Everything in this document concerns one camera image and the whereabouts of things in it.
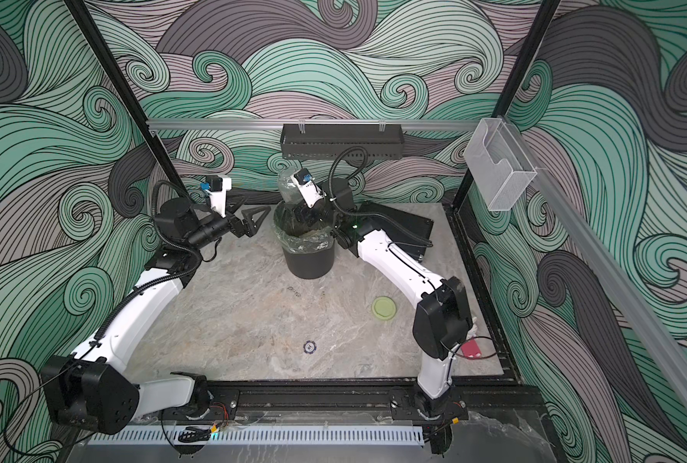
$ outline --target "trash bin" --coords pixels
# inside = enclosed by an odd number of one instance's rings
[[[282,245],[287,268],[302,279],[320,278],[333,268],[336,248],[331,231],[330,225],[322,222],[311,227],[302,225],[284,201],[274,210],[274,232]]]

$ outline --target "transparent box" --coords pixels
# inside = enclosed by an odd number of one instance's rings
[[[510,210],[536,176],[528,146],[513,124],[484,118],[472,135],[464,159],[488,210]]]

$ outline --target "red card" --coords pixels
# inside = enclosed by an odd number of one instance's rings
[[[482,356],[482,351],[479,350],[478,340],[470,339],[462,345],[462,355],[464,357],[479,358]]]

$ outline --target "wave pattern wallpaper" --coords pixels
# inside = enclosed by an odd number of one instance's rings
[[[158,245],[116,181],[145,145],[61,0],[0,0],[0,461],[61,448],[41,393]]]
[[[550,25],[508,113],[687,354],[687,1],[603,0]],[[529,187],[467,220],[511,350],[571,461],[687,462],[687,412]]]
[[[573,0],[564,8],[590,5]],[[474,119],[489,116],[539,0],[87,0],[149,118]],[[450,201],[469,133],[407,134],[359,199]],[[279,131],[164,131],[190,189],[201,175],[278,201]],[[304,161],[326,178],[330,162]],[[353,167],[344,164],[341,171]],[[144,175],[135,171],[127,180]]]

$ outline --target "vent grille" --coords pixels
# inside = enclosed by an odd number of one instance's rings
[[[186,426],[166,427],[175,445]],[[212,435],[215,445],[423,445],[423,431],[413,426],[245,426]],[[89,445],[160,445],[169,443],[160,426],[127,426],[113,436],[96,434]]]

